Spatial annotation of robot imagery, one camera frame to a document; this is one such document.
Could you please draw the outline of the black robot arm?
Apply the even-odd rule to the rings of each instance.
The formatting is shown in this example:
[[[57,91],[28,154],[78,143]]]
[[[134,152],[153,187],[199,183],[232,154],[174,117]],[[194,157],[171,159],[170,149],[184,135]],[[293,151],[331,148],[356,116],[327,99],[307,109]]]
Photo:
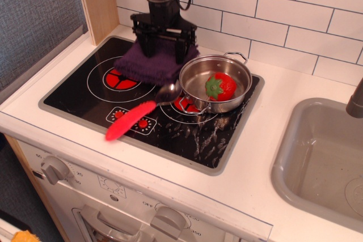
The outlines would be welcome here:
[[[180,11],[190,7],[191,0],[184,8],[180,0],[147,0],[148,14],[133,14],[133,32],[137,36],[142,52],[152,57],[157,49],[157,40],[172,41],[176,63],[181,64],[191,45],[196,43],[197,26],[182,18]]]

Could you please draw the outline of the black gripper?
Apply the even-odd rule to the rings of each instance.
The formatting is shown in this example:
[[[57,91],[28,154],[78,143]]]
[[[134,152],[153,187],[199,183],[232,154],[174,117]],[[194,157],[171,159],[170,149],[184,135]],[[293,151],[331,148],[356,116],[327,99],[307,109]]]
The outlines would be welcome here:
[[[182,64],[189,44],[196,42],[197,26],[182,18],[179,0],[147,0],[149,13],[133,14],[133,32],[147,57],[155,54],[155,38],[175,41],[175,59]]]

